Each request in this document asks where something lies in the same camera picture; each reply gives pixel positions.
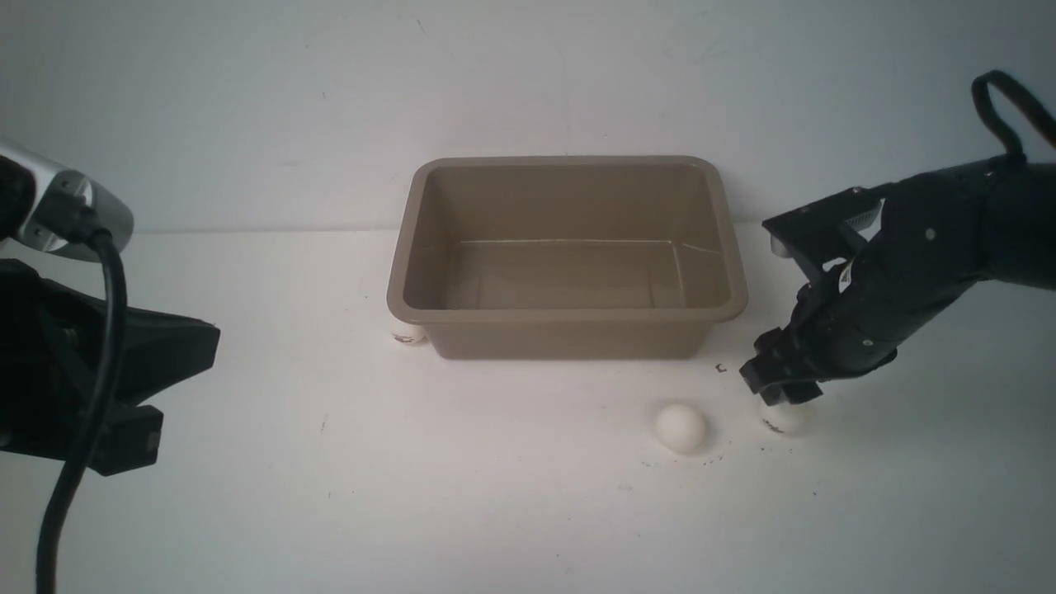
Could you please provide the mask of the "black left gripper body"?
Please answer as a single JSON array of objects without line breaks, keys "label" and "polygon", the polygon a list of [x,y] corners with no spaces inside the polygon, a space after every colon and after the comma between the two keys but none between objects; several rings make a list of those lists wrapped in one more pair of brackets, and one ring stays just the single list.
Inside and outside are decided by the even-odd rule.
[{"label": "black left gripper body", "polygon": [[[63,461],[94,386],[105,302],[15,259],[1,263],[1,448]],[[163,413],[148,400],[210,369],[220,338],[205,321],[130,309],[120,375],[91,470],[114,476],[156,463]]]}]

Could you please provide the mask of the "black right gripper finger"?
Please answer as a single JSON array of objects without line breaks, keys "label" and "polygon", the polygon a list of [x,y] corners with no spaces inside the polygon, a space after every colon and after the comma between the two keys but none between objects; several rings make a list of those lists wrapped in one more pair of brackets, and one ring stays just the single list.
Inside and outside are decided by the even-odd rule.
[{"label": "black right gripper finger", "polygon": [[744,361],[739,373],[752,394],[780,390],[780,386],[794,380],[794,369],[789,354],[789,344],[782,328],[771,328],[752,344],[754,352]]},{"label": "black right gripper finger", "polygon": [[823,394],[816,380],[765,380],[759,394],[766,406],[799,405],[818,398]]}]

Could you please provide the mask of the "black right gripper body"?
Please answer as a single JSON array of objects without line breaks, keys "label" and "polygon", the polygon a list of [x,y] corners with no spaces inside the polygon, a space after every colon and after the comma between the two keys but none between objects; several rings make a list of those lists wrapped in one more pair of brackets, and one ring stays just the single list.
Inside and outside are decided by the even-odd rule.
[{"label": "black right gripper body", "polygon": [[867,244],[808,282],[785,328],[793,380],[867,375],[974,283],[1002,278],[1002,182],[1000,164],[967,164],[866,188],[884,194]]}]

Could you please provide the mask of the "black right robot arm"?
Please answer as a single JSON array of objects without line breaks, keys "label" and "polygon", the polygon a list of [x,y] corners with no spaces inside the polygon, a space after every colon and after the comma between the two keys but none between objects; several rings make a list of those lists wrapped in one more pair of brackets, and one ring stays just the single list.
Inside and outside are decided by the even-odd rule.
[{"label": "black right robot arm", "polygon": [[1054,287],[1054,166],[1003,159],[850,188],[766,219],[806,276],[740,369],[769,406],[855,379],[980,281]]}]

